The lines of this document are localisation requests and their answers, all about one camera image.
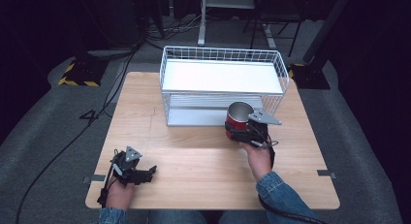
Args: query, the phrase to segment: wire basket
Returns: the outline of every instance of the wire basket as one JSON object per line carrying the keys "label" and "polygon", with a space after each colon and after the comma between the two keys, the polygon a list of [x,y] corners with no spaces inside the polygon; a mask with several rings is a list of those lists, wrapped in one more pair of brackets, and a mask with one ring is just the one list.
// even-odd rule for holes
{"label": "wire basket", "polygon": [[277,50],[164,47],[160,87],[169,126],[223,126],[238,101],[274,116],[288,84]]}

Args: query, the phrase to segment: red can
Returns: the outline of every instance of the red can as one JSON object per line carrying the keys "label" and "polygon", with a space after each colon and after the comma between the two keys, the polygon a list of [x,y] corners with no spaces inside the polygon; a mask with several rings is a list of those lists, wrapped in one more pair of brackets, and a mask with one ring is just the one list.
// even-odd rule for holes
{"label": "red can", "polygon": [[[234,102],[227,110],[226,121],[236,130],[247,129],[248,115],[253,113],[253,108],[245,102]],[[231,139],[230,131],[226,130],[227,138]]]}

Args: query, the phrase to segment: denim sleeve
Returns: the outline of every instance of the denim sleeve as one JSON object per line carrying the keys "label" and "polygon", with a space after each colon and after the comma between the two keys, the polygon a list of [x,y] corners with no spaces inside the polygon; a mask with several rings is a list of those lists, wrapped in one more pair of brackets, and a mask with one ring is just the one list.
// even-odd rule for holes
{"label": "denim sleeve", "polygon": [[102,208],[98,224],[125,224],[126,212],[121,208]]}
{"label": "denim sleeve", "polygon": [[[305,204],[299,194],[275,172],[265,175],[258,181],[257,191],[263,201],[272,208],[317,218],[317,215]],[[270,211],[268,211],[268,217],[269,223],[305,223],[274,214]]]}

